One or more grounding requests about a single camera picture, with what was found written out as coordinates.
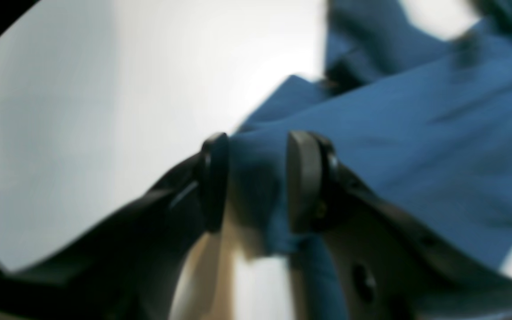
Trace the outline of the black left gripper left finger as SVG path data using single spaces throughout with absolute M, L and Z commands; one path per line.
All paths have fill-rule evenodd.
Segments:
M 167 320 L 186 257 L 221 229 L 229 138 L 201 150 L 48 259 L 0 272 L 0 312 L 30 320 Z

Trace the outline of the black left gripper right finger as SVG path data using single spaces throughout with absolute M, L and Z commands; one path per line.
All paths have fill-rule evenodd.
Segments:
M 512 279 L 471 259 L 376 195 L 329 139 L 286 147 L 291 231 L 328 248 L 352 320 L 512 320 Z

